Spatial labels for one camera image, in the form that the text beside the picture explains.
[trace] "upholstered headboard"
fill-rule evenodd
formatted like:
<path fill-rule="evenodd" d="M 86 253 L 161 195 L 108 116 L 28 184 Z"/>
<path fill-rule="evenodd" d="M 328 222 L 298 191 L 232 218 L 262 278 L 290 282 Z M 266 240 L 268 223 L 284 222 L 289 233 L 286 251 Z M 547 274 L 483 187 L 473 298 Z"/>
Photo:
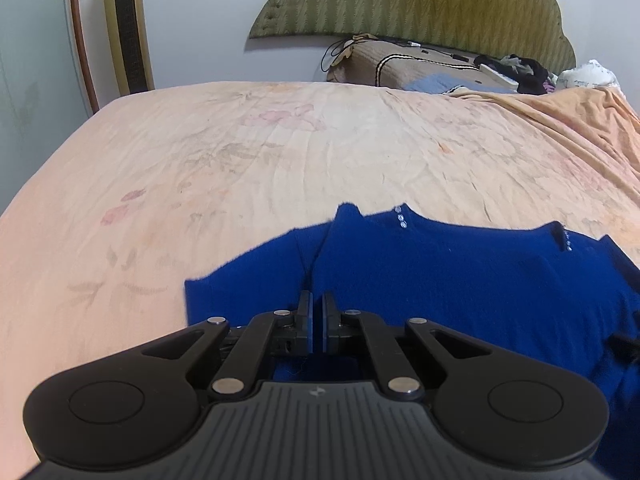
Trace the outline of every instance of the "upholstered headboard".
<path fill-rule="evenodd" d="M 363 32 L 575 66 L 556 0 L 268 0 L 250 38 Z"/>

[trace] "shirt sleeve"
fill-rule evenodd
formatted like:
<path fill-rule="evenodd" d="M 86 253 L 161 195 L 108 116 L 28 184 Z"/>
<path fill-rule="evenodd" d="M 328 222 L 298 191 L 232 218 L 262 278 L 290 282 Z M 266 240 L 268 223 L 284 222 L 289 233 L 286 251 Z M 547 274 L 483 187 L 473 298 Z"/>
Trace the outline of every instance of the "shirt sleeve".
<path fill-rule="evenodd" d="M 292 230 L 199 280 L 186 280 L 184 293 L 189 324 L 210 316 L 225 317 L 233 326 L 249 323 L 270 310 L 294 310 L 308 288 L 310 269 L 329 224 Z"/>

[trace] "gray ribbed panel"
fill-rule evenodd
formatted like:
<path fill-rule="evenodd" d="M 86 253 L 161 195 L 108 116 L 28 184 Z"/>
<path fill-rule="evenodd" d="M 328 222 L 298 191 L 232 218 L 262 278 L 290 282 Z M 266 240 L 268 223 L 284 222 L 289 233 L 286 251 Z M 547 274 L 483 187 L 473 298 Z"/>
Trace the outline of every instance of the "gray ribbed panel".
<path fill-rule="evenodd" d="M 316 386 L 324 393 L 313 395 Z M 469 457 L 442 438 L 419 404 L 372 383 L 265 383 L 249 400 L 215 406 L 181 449 L 128 471 L 82 472 L 50 462 L 28 480 L 604 480 L 588 462 L 517 472 Z"/>

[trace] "black grille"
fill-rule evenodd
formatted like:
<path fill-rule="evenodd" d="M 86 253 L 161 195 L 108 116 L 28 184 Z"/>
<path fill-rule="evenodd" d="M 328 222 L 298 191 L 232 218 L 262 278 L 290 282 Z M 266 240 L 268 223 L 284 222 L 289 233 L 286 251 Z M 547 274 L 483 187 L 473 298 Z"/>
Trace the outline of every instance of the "black grille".
<path fill-rule="evenodd" d="M 129 92 L 132 94 L 149 90 L 146 83 L 145 66 L 142 61 L 135 0 L 115 0 L 118 36 L 127 75 Z"/>

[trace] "mattress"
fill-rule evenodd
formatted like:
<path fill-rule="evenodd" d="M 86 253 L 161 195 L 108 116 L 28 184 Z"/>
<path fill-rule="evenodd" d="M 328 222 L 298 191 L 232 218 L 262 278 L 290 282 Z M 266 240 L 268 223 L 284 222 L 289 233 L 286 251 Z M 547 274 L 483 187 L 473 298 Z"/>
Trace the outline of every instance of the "mattress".
<path fill-rule="evenodd" d="M 22 426 L 36 384 L 178 330 L 186 278 L 342 202 L 497 228 L 558 220 L 640 263 L 639 139 L 612 89 L 220 82 L 118 99 L 0 217 L 0 479 L 37 463 Z"/>
<path fill-rule="evenodd" d="M 407 90 L 428 76 L 446 75 L 466 81 L 476 89 L 482 86 L 486 86 L 487 91 L 511 89 L 500 78 L 491 77 L 474 66 L 473 60 L 478 54 L 452 48 L 399 46 L 361 36 L 345 53 L 330 67 L 328 81 Z"/>

